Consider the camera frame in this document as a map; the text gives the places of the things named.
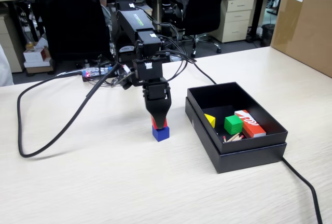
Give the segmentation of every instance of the black box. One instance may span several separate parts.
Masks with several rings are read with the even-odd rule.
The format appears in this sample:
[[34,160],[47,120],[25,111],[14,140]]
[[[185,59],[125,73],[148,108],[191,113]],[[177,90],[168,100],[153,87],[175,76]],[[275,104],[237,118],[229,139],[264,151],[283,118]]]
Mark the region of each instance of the black box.
[[[266,136],[224,143],[232,137],[224,129],[225,118],[247,110],[266,131]],[[288,132],[236,82],[189,88],[186,114],[218,173],[278,162]],[[204,114],[216,118],[213,128]]]

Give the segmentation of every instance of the power cord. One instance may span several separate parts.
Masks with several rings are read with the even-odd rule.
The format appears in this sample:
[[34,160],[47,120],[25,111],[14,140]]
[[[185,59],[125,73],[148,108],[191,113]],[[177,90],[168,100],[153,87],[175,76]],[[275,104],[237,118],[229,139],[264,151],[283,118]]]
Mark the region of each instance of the power cord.
[[[201,69],[199,69],[197,67],[197,65],[195,63],[193,63],[193,65],[200,71],[202,72],[203,75],[205,75],[208,79],[210,79],[210,81],[213,83],[213,84],[217,84],[210,76],[208,76],[206,73],[204,73]],[[317,223],[318,224],[323,224],[323,221],[322,221],[322,216],[321,216],[321,212],[320,212],[320,207],[319,207],[319,204],[318,204],[318,198],[317,198],[317,194],[316,194],[316,191],[315,191],[315,188],[303,177],[301,176],[300,173],[298,173],[296,171],[296,169],[294,169],[288,162],[285,158],[282,158],[282,161],[287,165],[287,167],[298,177],[302,180],[302,182],[304,182],[308,187],[309,189],[311,190],[311,193],[312,193],[312,197],[313,197],[313,203],[314,203],[314,206],[315,206],[315,212],[316,212],[316,217],[317,217]]]
[[30,154],[25,154],[23,151],[23,147],[22,147],[22,120],[21,120],[21,98],[22,96],[27,93],[28,91],[30,91],[31,89],[38,87],[46,82],[49,82],[51,80],[54,79],[58,79],[58,78],[63,78],[63,77],[68,77],[71,75],[81,75],[81,73],[76,72],[76,73],[70,73],[70,74],[63,74],[60,76],[54,76],[52,78],[49,78],[47,80],[44,80],[40,83],[37,83],[27,89],[25,89],[18,97],[17,99],[17,117],[18,117],[18,146],[19,146],[19,153],[22,157],[24,158],[30,158],[30,157],[34,157],[35,155],[38,155],[40,153],[42,153],[44,150],[46,150],[47,148],[49,148],[51,145],[53,145],[61,136],[63,133],[65,133],[65,131],[72,125],[72,123],[75,121],[75,119],[77,118],[77,116],[80,114],[80,112],[83,110],[83,108],[85,107],[85,105],[87,104],[87,102],[90,100],[90,98],[94,95],[94,93],[97,91],[97,89],[106,81],[106,79],[109,77],[109,75],[111,75],[112,73],[114,73],[118,68],[120,67],[120,64],[116,64],[113,66],[113,68],[108,71],[107,74],[105,74],[95,85],[94,87],[91,89],[91,91],[87,94],[85,100],[83,101],[83,103],[80,105],[80,107],[78,108],[78,110],[75,112],[75,114],[73,115],[73,117],[70,119],[70,121],[65,125],[65,127],[44,147],[42,147],[41,149],[39,149],[38,151],[35,151],[33,153]]

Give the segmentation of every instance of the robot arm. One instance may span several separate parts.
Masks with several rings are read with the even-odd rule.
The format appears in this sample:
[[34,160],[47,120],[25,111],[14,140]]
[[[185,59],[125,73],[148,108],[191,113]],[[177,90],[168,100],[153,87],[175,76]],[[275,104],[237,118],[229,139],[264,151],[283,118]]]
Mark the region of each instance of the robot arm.
[[[117,2],[117,21],[117,35],[127,36],[134,46],[136,57],[126,63],[130,68],[127,65],[122,67],[119,76],[111,82],[112,86],[120,84],[124,89],[132,85],[142,86],[146,109],[154,118],[157,128],[162,129],[172,100],[169,84],[162,73],[162,63],[166,57],[153,56],[163,48],[163,40],[157,37],[146,13],[136,9],[133,1]],[[124,61],[120,54],[116,56],[119,63]]]

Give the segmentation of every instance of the black office chair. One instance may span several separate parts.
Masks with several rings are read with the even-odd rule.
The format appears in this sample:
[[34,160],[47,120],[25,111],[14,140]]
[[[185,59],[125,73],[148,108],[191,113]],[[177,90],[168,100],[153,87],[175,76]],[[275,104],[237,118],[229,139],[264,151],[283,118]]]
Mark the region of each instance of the black office chair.
[[[213,43],[217,47],[217,53],[221,53],[220,45],[212,39],[203,40],[203,33],[208,33],[219,28],[220,7],[222,0],[176,0],[175,14],[171,22],[179,29],[184,29],[182,41],[193,41],[191,57],[196,55],[196,45],[199,41]],[[193,36],[190,40],[184,40],[185,36]]]
[[35,0],[54,60],[111,58],[99,0]]

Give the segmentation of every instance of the floor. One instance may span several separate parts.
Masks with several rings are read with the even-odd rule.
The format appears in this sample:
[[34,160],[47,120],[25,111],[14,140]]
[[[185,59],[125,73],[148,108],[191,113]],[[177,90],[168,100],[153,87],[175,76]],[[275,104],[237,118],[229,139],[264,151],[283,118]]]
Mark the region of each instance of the floor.
[[[276,16],[267,13],[267,10],[264,15],[263,24],[275,24]],[[188,54],[191,53],[192,44],[191,42],[184,43],[185,48]],[[232,53],[237,51],[249,50],[260,48],[260,41],[255,41],[254,43],[247,43],[246,41],[234,41],[230,43],[221,44],[222,54]],[[211,55],[216,55],[217,48],[213,44],[208,43],[199,43],[196,48],[196,58],[207,57]],[[56,74],[72,71],[76,69],[76,62],[61,62],[57,65]],[[54,75],[48,75],[47,73],[35,74],[34,76],[27,77],[26,72],[14,73],[13,75],[14,84],[21,84],[27,82],[35,82],[46,80],[53,77]]]

